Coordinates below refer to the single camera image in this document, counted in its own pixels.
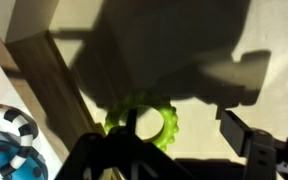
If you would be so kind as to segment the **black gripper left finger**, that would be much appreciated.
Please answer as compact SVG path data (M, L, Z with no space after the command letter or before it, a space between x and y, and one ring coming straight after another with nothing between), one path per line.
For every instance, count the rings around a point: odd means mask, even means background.
M137 109L130 109L124 112L120 118L123 122L122 126L118 127L117 133L121 135L136 135L136 124L137 124Z

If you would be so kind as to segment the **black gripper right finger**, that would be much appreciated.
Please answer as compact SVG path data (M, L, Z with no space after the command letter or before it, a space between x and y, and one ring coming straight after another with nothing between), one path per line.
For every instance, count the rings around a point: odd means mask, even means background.
M239 157L246 154L246 145L252 130L235 113L224 110L221 113L220 132Z

